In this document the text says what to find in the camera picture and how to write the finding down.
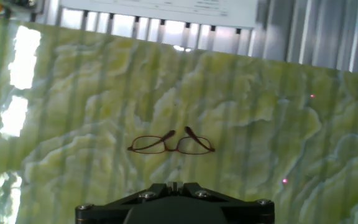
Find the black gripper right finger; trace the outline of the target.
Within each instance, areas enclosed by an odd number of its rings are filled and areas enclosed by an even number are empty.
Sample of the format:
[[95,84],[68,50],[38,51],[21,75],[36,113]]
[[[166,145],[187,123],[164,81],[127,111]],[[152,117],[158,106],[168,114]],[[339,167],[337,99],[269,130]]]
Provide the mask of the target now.
[[274,224],[274,203],[269,199],[246,202],[204,188],[197,183],[185,183],[178,188],[179,196],[206,202],[217,208],[227,223]]

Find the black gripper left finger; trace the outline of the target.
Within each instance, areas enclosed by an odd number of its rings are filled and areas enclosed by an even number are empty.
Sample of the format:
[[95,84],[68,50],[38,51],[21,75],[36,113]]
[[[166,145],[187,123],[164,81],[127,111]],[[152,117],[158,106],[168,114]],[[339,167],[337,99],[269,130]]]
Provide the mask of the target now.
[[75,208],[75,224],[124,223],[130,210],[137,205],[170,196],[167,184],[149,188],[105,205],[85,203]]

